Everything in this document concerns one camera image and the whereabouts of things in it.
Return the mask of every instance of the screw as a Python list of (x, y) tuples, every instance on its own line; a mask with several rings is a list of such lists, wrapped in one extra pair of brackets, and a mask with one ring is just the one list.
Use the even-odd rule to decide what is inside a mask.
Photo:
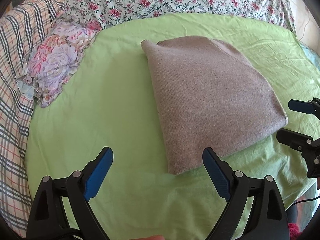
[(266, 179), (267, 179), (267, 181), (270, 181), (270, 182), (272, 182), (272, 181), (273, 181), (273, 177), (272, 177), (272, 176), (270, 176), (270, 175), (267, 175)]
[(241, 178), (243, 176), (243, 173), (241, 171), (235, 171), (235, 175), (238, 177), (238, 178)]
[(44, 177), (42, 178), (42, 181), (43, 181), (43, 182), (47, 182), (47, 181), (49, 181), (49, 179), (50, 179), (49, 176), (44, 176)]
[(74, 171), (72, 173), (72, 176), (75, 177), (75, 178), (79, 177), (80, 175), (81, 175), (81, 171)]

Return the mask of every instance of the pillow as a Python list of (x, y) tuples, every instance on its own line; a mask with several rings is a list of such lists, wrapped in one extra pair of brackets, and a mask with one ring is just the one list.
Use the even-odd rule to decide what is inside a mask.
[(288, 118), (267, 80), (232, 45), (188, 36), (142, 41), (167, 152), (168, 171), (242, 150), (285, 126)]
[(93, 43), (95, 35), (92, 29), (63, 21), (55, 23), (49, 36), (32, 51), (17, 79), (21, 93), (28, 99), (37, 97), (41, 107), (48, 106), (76, 72), (84, 48)]

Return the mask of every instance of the green bed sheet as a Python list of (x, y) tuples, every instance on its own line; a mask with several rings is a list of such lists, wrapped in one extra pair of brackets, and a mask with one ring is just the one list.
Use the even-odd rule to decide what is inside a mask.
[[(140, 47), (144, 39), (158, 42), (187, 35), (233, 44), (274, 88), (289, 118), (287, 128), (320, 136), (313, 115), (287, 107), (291, 98), (320, 96), (320, 73), (290, 31), (212, 14), (135, 20), (100, 32), (57, 100), (45, 109), (36, 107), (25, 159), (32, 197), (43, 176), (66, 177), (109, 146), (114, 162), (90, 205), (111, 239), (155, 234), (168, 240), (206, 238), (226, 202), (204, 167), (179, 176), (167, 173), (147, 58)], [(286, 207), (315, 182), (306, 178), (300, 153), (279, 144), (275, 135), (224, 160), (247, 176), (272, 175)], [(235, 237), (244, 229), (251, 203)], [(67, 214), (75, 226), (68, 205)]]

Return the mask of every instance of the wrinkled sheet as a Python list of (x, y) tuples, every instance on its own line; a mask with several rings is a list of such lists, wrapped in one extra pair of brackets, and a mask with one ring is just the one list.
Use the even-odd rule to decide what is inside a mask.
[(288, 0), (66, 0), (65, 18), (82, 26), (114, 25), (175, 12), (234, 15), (262, 20), (295, 33)]
[[(140, 46), (144, 39), (158, 42), (186, 35), (233, 44), (274, 89), (288, 115), (286, 128), (320, 137), (316, 117), (288, 109), (291, 98), (320, 95), (320, 72), (289, 30), (212, 14), (170, 14), (127, 22), (102, 30), (85, 50), (64, 92), (47, 108), (36, 107), (25, 161), (32, 197), (43, 176), (67, 177), (109, 146), (114, 161), (90, 205), (110, 239), (157, 234), (167, 240), (206, 238), (226, 202), (204, 167), (168, 174), (147, 57)], [(272, 175), (286, 208), (315, 183), (306, 177), (301, 153), (278, 143), (275, 134), (224, 160), (247, 176)], [(251, 203), (235, 237), (244, 229)]]

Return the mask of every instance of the knit fabric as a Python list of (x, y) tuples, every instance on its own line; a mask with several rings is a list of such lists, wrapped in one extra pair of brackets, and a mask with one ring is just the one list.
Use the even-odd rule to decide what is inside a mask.
[(290, 232), (290, 240), (296, 240), (298, 236), (301, 234), (299, 232), (299, 227), (297, 224), (289, 223), (289, 232)]
[(288, 122), (267, 80), (232, 45), (200, 36), (144, 40), (168, 171), (202, 165), (242, 150)]

